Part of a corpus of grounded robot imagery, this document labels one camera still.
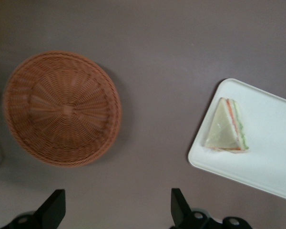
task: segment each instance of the sandwich wedge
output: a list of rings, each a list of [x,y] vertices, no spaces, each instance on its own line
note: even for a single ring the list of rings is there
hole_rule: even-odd
[[[204,146],[233,153],[248,149],[239,106],[233,99],[220,98]]]

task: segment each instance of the basket rim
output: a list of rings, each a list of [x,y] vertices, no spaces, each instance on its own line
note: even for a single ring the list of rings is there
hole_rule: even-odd
[[[20,136],[18,130],[15,128],[14,126],[14,121],[12,120],[11,117],[11,113],[10,113],[10,106],[9,106],[9,97],[10,97],[10,90],[12,88],[12,80],[13,77],[17,74],[17,72],[19,70],[22,70],[23,67],[25,67],[27,64],[29,64],[30,62],[33,62],[33,60],[35,60],[36,58],[39,58],[41,56],[44,55],[67,55],[67,56],[71,56],[71,57],[75,57],[80,59],[81,61],[84,61],[86,64],[88,64],[89,66],[95,68],[96,70],[98,70],[100,72],[100,74],[102,75],[102,78],[105,79],[104,83],[110,85],[111,88],[111,92],[112,92],[112,97],[111,99],[114,100],[114,122],[112,123],[112,126],[109,128],[110,133],[108,134],[107,139],[105,140],[105,142],[103,143],[103,145],[95,152],[91,153],[90,155],[88,155],[85,158],[82,159],[78,159],[78,160],[74,160],[74,161],[57,161],[57,160],[53,160],[47,157],[42,156],[41,154],[39,154],[38,152],[36,152],[36,150],[34,150],[32,147],[30,147],[25,141],[24,139],[22,139],[22,137]],[[118,95],[118,92],[116,90],[115,84],[113,83],[112,79],[109,77],[109,75],[94,61],[88,59],[87,57],[74,53],[74,52],[70,52],[70,51],[62,51],[62,50],[50,50],[50,51],[45,51],[45,52],[41,52],[38,54],[35,54],[31,57],[28,57],[27,59],[25,59],[23,62],[21,62],[16,68],[15,70],[11,73],[8,81],[6,82],[6,86],[4,89],[4,94],[3,94],[3,113],[5,116],[5,119],[7,121],[8,127],[10,132],[12,133],[13,137],[16,139],[17,143],[23,147],[29,154],[31,154],[32,156],[34,156],[35,158],[47,163],[47,164],[51,164],[54,166],[58,166],[58,167],[78,167],[78,166],[83,166],[86,165],[88,163],[91,163],[94,160],[97,160],[98,158],[100,158],[104,153],[106,153],[108,151],[108,149],[112,146],[112,144],[115,142],[117,135],[119,133],[119,130],[121,128],[121,121],[122,121],[122,105],[121,105],[121,101],[120,101],[120,97]]]

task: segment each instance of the woven bread basket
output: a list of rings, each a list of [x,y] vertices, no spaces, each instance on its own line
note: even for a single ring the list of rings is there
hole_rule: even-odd
[[[77,167],[114,143],[122,109],[116,88],[96,63],[49,51],[25,60],[4,92],[4,112],[18,143],[41,161]]]

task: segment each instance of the table surface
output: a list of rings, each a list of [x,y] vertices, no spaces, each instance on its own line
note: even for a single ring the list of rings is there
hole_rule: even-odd
[[[10,134],[2,94],[24,59],[67,50],[98,63],[123,106],[112,148],[47,165]],[[286,200],[192,167],[189,148],[217,85],[236,78],[286,99],[286,1],[0,1],[0,227],[66,189],[60,229],[168,229],[170,192],[216,219],[286,229]]]

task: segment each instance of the white tray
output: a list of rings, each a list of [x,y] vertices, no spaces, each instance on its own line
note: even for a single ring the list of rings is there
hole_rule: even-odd
[[[220,97],[240,106],[247,153],[203,147]],[[206,171],[286,198],[286,99],[235,79],[220,83],[188,155]]]

